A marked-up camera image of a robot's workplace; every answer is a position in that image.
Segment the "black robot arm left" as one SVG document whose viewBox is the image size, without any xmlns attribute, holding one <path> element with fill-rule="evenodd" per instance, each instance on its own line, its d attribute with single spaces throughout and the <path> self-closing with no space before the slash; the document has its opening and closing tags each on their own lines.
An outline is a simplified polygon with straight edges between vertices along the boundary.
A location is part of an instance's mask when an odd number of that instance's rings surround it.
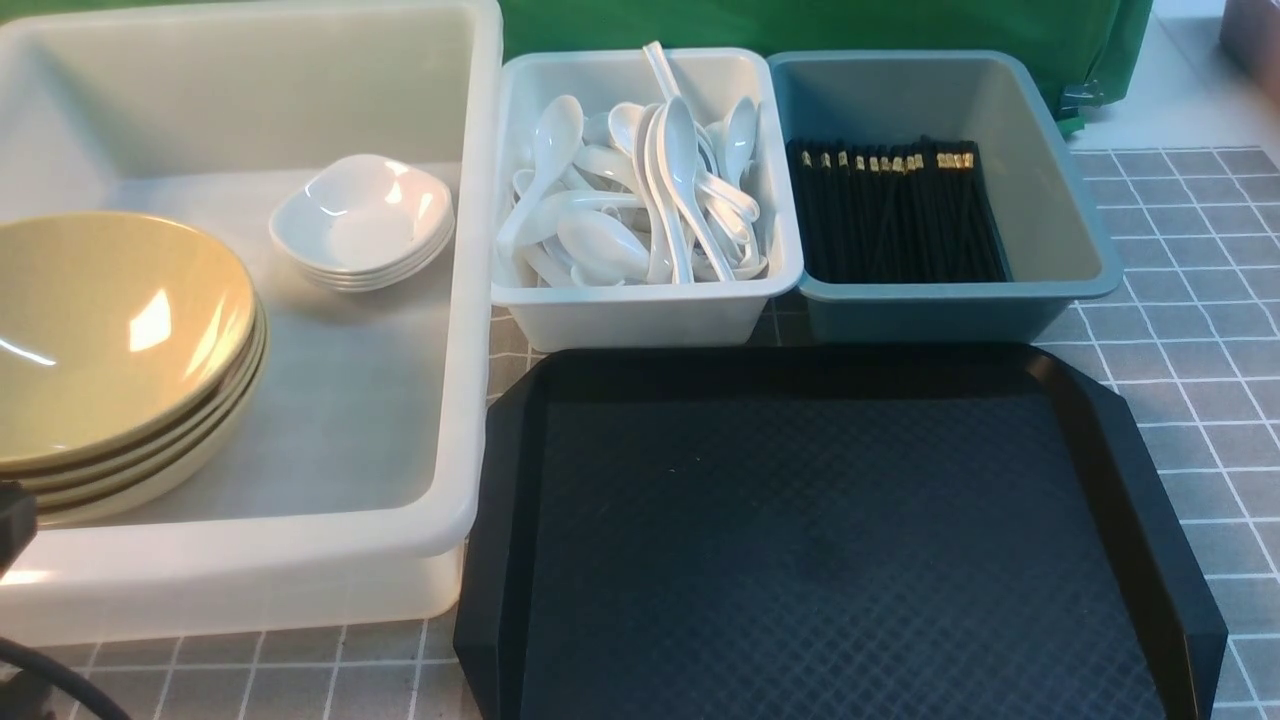
<svg viewBox="0 0 1280 720">
<path fill-rule="evenodd" d="M 38 505 L 36 497 L 20 483 L 1 483 L 1 577 L 4 577 L 38 530 Z"/>
</svg>

